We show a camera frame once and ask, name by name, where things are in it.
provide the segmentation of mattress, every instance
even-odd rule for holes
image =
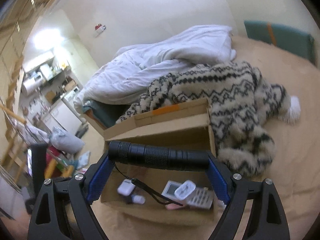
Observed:
[[[265,125],[276,143],[277,155],[263,177],[271,178],[278,190],[291,239],[301,240],[320,212],[320,71],[308,60],[260,41],[236,36],[232,42],[237,60],[257,66],[270,82],[283,84],[290,95],[299,97],[301,118],[296,125],[279,120]],[[247,201],[237,240],[242,239],[251,204]],[[208,239],[215,227],[178,227],[139,220],[100,201],[95,201],[92,209],[111,240]]]

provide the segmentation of open cardboard box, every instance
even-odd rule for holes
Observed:
[[[210,150],[215,154],[207,111],[208,101],[203,98],[138,114],[105,130],[105,147],[108,148],[108,141],[121,140],[175,149]],[[148,169],[125,164],[117,166],[127,176],[140,179],[159,193],[162,193],[168,180],[183,183],[190,179],[197,186],[212,189],[205,172]],[[101,194],[101,202],[129,215],[166,224],[195,226],[213,223],[216,218],[217,199],[214,199],[210,210],[186,208],[168,211],[149,194],[139,190],[137,194],[143,195],[146,202],[143,205],[126,204],[124,198],[117,193],[123,180],[124,177],[114,170]]]

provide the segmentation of cable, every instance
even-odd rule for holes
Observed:
[[[124,174],[118,169],[115,161],[112,161],[112,162],[113,162],[113,165],[114,165],[114,167],[116,168],[116,170],[117,170],[122,176],[124,176],[126,179],[131,180],[131,182],[133,181],[132,183],[133,183],[134,185],[136,185],[137,187],[139,187],[139,188],[141,188],[142,190],[144,190],[145,192],[147,192],[147,193],[148,193],[151,197],[153,197],[154,200],[157,201],[159,204],[161,204],[161,205],[168,205],[168,204],[174,203],[174,204],[176,204],[176,205],[182,206],[181,203],[176,202],[176,201],[174,201],[174,200],[172,200],[172,199],[170,199],[170,198],[167,198],[167,197],[161,195],[160,193],[156,192],[154,189],[152,189],[152,188],[149,187],[148,185],[144,184],[144,183],[141,182],[140,180],[138,180],[138,179],[132,179],[132,178],[124,175]],[[158,198],[156,198],[156,196],[158,196],[158,197],[160,197],[160,198],[162,198],[162,199],[164,199],[164,200],[167,200],[167,202],[162,202],[162,201],[158,200]]]
[[[113,162],[113,165],[114,165],[114,167],[116,168],[116,170],[117,170],[117,171],[119,171],[119,169],[118,169],[118,167],[117,167],[117,165],[116,165],[115,161],[112,161],[112,162]],[[130,177],[128,177],[128,176],[126,176],[126,175],[124,175],[121,171],[119,171],[119,173],[120,173],[122,176],[124,176],[126,179],[133,180],[132,178],[130,178]]]

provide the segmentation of trash bag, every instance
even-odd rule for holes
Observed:
[[[85,142],[77,136],[56,126],[52,130],[50,141],[58,150],[70,154],[75,154],[81,151],[85,145]]]

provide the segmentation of patterned fleece blanket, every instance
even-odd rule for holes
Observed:
[[[295,122],[300,116],[296,97],[279,84],[270,84],[248,62],[198,64],[185,73],[169,73],[154,80],[147,93],[117,123],[163,106],[207,97],[217,159],[234,172],[260,175],[275,157],[273,139],[262,128],[277,116]]]

